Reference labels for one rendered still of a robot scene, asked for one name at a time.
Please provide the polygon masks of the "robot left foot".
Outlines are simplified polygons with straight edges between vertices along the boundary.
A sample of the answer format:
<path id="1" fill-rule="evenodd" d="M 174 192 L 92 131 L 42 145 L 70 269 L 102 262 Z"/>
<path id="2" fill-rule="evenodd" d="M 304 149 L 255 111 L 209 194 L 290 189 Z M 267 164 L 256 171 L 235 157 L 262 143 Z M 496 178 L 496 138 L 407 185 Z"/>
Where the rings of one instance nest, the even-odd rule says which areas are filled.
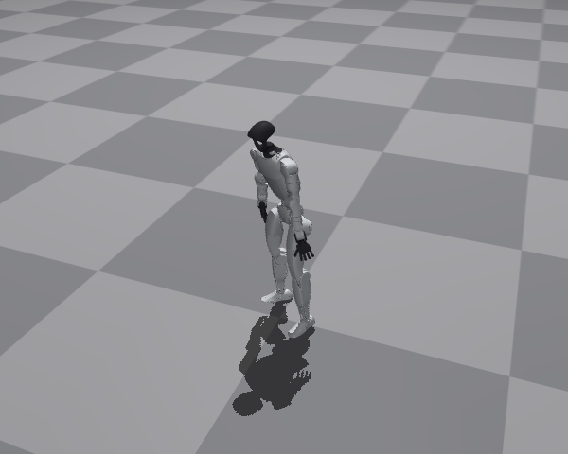
<path id="1" fill-rule="evenodd" d="M 305 318 L 306 320 L 306 318 Z M 308 328 L 315 325 L 315 319 L 312 315 L 310 315 L 310 319 L 308 322 L 304 323 L 303 321 L 299 321 L 292 329 L 289 330 L 288 336 L 290 338 L 297 338 L 303 333 L 307 331 Z"/>

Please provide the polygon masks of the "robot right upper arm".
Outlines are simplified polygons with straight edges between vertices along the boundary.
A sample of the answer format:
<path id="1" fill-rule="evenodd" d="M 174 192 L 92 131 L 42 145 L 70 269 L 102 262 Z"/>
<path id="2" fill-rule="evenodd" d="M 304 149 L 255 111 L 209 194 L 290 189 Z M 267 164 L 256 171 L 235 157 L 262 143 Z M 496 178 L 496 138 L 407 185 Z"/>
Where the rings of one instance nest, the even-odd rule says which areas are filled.
<path id="1" fill-rule="evenodd" d="M 253 149 L 250 150 L 250 155 L 254 160 L 256 169 L 258 170 L 258 172 L 255 175 L 255 180 L 258 183 L 265 185 L 267 182 L 266 182 L 264 176 L 262 175 L 262 173 L 260 172 L 258 164 L 257 164 L 257 158 L 256 158 L 257 151 L 258 151 L 257 147 L 254 147 Z"/>

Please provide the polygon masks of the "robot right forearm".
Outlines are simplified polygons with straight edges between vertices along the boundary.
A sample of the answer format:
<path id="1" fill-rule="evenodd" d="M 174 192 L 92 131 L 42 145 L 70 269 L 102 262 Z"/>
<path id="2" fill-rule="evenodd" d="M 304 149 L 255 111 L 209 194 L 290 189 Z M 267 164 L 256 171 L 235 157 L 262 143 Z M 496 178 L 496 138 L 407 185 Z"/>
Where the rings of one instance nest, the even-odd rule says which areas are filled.
<path id="1" fill-rule="evenodd" d="M 256 174 L 255 174 L 256 175 Z M 256 180 L 255 180 L 256 181 Z M 262 185 L 256 181 L 257 184 L 257 205 L 259 206 L 260 202 L 265 202 L 265 206 L 267 205 L 267 197 L 268 197 L 268 183 Z"/>

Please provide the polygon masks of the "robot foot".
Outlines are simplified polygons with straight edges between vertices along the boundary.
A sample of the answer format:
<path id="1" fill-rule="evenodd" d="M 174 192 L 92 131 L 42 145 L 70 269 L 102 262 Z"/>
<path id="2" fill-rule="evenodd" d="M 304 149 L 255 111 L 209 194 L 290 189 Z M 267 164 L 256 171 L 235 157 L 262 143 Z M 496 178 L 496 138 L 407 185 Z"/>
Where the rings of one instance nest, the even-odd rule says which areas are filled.
<path id="1" fill-rule="evenodd" d="M 306 318 L 305 318 L 306 320 Z M 289 330 L 288 336 L 290 338 L 297 338 L 303 333 L 307 331 L 308 328 L 315 325 L 315 319 L 312 315 L 310 315 L 310 319 L 308 322 L 304 323 L 303 321 L 299 321 L 292 329 Z"/>
<path id="2" fill-rule="evenodd" d="M 281 292 L 283 293 L 283 292 Z M 288 290 L 288 289 L 284 289 L 284 293 L 280 294 L 279 291 L 279 295 L 277 294 L 277 291 L 274 291 L 273 293 L 263 296 L 261 298 L 261 301 L 264 303 L 275 303 L 278 301 L 282 301 L 282 300 L 290 300 L 292 299 L 293 295 L 292 293 Z"/>

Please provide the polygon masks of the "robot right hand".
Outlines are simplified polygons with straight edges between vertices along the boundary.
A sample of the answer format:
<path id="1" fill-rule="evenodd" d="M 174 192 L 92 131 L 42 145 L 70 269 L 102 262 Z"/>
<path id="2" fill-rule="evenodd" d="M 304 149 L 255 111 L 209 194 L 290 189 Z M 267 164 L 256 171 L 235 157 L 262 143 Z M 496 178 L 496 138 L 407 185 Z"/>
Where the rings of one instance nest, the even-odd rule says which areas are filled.
<path id="1" fill-rule="evenodd" d="M 266 219 L 267 219 L 267 216 L 268 216 L 268 214 L 266 213 L 267 205 L 265 206 L 265 202 L 262 201 L 262 202 L 259 203 L 258 208 L 260 209 L 260 214 L 261 214 L 261 216 L 262 216 L 262 218 L 263 218 L 263 220 L 266 224 Z"/>

